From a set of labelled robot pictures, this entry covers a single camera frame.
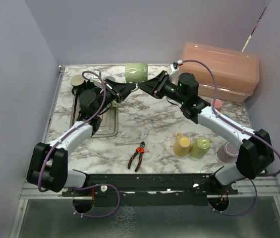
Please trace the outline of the light green mug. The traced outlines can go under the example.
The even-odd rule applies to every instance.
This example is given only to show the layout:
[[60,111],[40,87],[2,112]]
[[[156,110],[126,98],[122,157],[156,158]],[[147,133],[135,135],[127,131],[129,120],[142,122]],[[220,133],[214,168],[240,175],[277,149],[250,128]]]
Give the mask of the light green mug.
[[118,107],[118,103],[115,102],[115,101],[113,101],[113,102],[112,102],[112,106],[113,106],[114,108],[117,108],[117,107]]

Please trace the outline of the sage green mug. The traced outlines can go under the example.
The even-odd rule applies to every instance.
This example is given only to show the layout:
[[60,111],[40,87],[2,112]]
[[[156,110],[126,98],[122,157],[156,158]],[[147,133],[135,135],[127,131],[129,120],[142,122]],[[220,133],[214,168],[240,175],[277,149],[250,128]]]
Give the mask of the sage green mug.
[[127,83],[142,83],[148,80],[148,64],[143,62],[125,64],[125,81]]

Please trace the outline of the dark teal mug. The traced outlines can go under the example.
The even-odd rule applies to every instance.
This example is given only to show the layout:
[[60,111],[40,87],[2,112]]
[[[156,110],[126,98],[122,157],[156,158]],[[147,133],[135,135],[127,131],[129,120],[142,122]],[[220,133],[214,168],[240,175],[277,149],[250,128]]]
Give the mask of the dark teal mug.
[[86,89],[94,91],[97,95],[100,94],[100,92],[102,90],[100,87],[96,86],[90,80],[86,80]]

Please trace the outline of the black mug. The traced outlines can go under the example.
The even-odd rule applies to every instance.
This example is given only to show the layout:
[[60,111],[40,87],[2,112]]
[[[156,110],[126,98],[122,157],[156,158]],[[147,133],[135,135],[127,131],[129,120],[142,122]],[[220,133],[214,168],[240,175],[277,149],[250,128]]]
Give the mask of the black mug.
[[71,93],[74,96],[77,96],[87,90],[86,80],[80,74],[72,76],[70,79],[70,84],[72,86]]

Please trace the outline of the pink and blue mug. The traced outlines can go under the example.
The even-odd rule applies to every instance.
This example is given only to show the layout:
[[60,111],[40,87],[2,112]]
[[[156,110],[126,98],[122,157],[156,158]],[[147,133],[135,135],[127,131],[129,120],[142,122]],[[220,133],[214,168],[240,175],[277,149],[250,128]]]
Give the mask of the pink and blue mug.
[[211,105],[214,106],[215,109],[220,112],[222,110],[223,103],[221,100],[215,99],[211,101]]

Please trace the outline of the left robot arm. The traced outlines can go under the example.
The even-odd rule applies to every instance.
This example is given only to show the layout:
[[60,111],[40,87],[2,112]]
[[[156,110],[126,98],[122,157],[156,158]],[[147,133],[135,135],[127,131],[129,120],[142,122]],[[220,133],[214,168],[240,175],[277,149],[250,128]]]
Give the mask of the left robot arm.
[[98,94],[87,88],[86,82],[74,86],[72,92],[80,107],[80,116],[73,126],[50,143],[35,145],[26,180],[44,192],[59,192],[73,188],[83,196],[89,193],[91,184],[84,172],[69,170],[68,157],[85,140],[92,138],[101,124],[101,113],[112,102],[120,103],[136,88],[134,83],[117,83],[109,79],[103,82],[104,90]]

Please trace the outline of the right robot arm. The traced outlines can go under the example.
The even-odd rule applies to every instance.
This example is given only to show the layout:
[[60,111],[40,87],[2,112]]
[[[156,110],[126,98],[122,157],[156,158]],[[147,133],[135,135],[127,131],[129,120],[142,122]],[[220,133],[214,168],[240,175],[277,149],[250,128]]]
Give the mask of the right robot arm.
[[173,84],[166,71],[138,84],[139,89],[156,99],[168,97],[180,103],[183,115],[207,127],[238,149],[236,162],[218,169],[210,176],[209,189],[220,194],[233,181],[254,179],[275,159],[270,135],[263,129],[254,132],[233,120],[214,113],[211,104],[198,96],[199,84],[191,73],[182,73]]

